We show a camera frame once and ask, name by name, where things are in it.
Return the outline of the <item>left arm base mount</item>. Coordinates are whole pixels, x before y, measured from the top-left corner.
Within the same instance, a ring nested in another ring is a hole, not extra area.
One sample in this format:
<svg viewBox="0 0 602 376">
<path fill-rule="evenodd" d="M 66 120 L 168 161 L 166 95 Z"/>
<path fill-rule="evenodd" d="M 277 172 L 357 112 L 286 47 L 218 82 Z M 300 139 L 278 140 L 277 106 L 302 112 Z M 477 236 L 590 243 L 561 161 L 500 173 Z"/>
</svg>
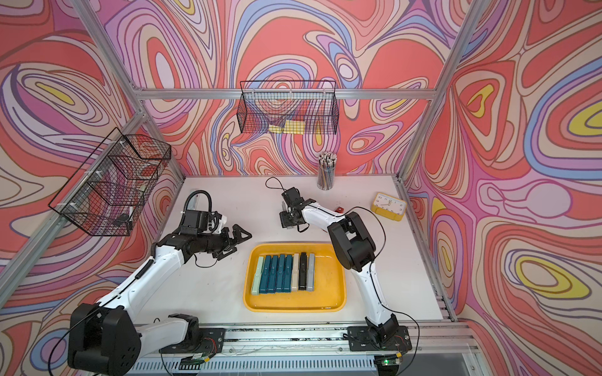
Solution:
<svg viewBox="0 0 602 376">
<path fill-rule="evenodd" d="M 222 352 L 226 329 L 223 327 L 200 327 L 196 316 L 184 313 L 175 313 L 169 319 L 186 321 L 187 331 L 184 338 L 161 349 L 162 353 L 182 354 L 200 353 L 203 355 L 218 354 Z"/>
</svg>

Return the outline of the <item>black pruning pliers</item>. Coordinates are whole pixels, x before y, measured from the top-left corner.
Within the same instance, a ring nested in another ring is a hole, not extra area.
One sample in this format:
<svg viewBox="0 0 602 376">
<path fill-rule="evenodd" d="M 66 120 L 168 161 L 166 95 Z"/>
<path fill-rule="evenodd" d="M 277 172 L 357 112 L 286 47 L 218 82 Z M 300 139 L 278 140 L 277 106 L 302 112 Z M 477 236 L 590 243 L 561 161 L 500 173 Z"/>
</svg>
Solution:
<svg viewBox="0 0 602 376">
<path fill-rule="evenodd" d="M 299 257 L 299 290 L 307 290 L 307 253 L 302 252 Z"/>
</svg>

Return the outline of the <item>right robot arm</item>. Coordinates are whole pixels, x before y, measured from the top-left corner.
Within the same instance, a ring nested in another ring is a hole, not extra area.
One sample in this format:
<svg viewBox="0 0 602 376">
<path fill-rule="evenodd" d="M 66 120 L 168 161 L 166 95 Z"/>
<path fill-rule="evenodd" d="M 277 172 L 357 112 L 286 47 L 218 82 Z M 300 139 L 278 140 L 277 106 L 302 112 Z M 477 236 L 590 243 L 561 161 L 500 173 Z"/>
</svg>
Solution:
<svg viewBox="0 0 602 376">
<path fill-rule="evenodd" d="M 299 190 L 292 187 L 282 193 L 284 209 L 280 213 L 284 228 L 310 225 L 328 233 L 335 255 L 344 269 L 354 273 L 367 315 L 368 335 L 376 346 L 395 336 L 398 319 L 386 307 L 381 297 L 382 289 L 373 266 L 377 257 L 376 243 L 359 214 L 345 214 L 329 210 L 313 199 L 304 199 Z"/>
</svg>

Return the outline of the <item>dark teal pruning pliers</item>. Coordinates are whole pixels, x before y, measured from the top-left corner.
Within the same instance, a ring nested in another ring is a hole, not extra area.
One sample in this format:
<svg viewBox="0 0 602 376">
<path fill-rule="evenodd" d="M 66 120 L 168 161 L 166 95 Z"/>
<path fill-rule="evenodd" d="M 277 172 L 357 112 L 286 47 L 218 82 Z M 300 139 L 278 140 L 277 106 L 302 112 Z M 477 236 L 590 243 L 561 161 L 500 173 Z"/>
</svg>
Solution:
<svg viewBox="0 0 602 376">
<path fill-rule="evenodd" d="M 270 275 L 271 275 L 271 259 L 272 259 L 271 255 L 266 255 L 263 260 L 263 269 L 262 269 L 262 274 L 261 274 L 261 279 L 260 279 L 260 290 L 259 290 L 260 294 L 268 293 L 268 285 L 269 285 L 269 279 L 270 279 Z"/>
</svg>

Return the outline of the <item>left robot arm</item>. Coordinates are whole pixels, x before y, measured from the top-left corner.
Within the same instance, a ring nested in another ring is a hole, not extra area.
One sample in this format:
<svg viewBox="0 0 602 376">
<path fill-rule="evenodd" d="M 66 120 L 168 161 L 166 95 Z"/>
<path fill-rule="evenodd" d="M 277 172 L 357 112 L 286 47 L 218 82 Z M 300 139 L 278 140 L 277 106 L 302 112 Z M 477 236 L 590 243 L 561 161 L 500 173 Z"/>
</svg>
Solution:
<svg viewBox="0 0 602 376">
<path fill-rule="evenodd" d="M 124 375 L 139 358 L 174 346 L 186 351 L 202 344 L 198 318 L 184 313 L 136 325 L 156 291 L 198 253 L 216 261 L 252 238 L 239 225 L 228 228 L 218 212 L 186 210 L 178 227 L 155 244 L 153 255 L 117 288 L 71 315 L 67 364 L 93 374 Z"/>
</svg>

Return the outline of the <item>beige pruning pliers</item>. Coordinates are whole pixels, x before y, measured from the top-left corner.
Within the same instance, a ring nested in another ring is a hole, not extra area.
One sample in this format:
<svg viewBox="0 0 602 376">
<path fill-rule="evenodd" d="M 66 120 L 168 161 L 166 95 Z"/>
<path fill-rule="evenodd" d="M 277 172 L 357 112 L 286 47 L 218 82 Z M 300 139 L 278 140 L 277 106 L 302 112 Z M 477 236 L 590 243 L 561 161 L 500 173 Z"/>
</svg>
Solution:
<svg viewBox="0 0 602 376">
<path fill-rule="evenodd" d="M 296 253 L 293 255 L 293 270 L 292 270 L 292 279 L 291 279 L 291 291 L 299 290 L 299 260 L 300 254 Z"/>
</svg>

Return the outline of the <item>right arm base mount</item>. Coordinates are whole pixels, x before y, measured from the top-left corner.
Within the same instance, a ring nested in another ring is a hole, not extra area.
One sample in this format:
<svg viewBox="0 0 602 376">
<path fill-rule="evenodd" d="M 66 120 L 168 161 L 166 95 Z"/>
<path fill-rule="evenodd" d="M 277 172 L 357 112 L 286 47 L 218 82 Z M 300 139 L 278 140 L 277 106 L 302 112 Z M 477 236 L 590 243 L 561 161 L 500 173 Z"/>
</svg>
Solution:
<svg viewBox="0 0 602 376">
<path fill-rule="evenodd" d="M 363 326 L 349 326 L 343 333 L 351 352 L 395 351 L 405 354 L 413 349 L 409 330 L 400 325 L 394 313 L 385 316 L 381 324 L 365 318 Z"/>
</svg>

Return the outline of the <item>grey pruning pliers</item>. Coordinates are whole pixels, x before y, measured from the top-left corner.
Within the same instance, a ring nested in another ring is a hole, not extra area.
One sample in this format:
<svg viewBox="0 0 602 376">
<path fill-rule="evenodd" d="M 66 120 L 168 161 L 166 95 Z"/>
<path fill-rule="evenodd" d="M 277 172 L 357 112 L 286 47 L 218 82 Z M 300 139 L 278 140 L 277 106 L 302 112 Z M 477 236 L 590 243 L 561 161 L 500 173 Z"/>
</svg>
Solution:
<svg viewBox="0 0 602 376">
<path fill-rule="evenodd" d="M 307 264 L 307 291 L 314 290 L 315 281 L 315 254 L 310 253 Z"/>
</svg>

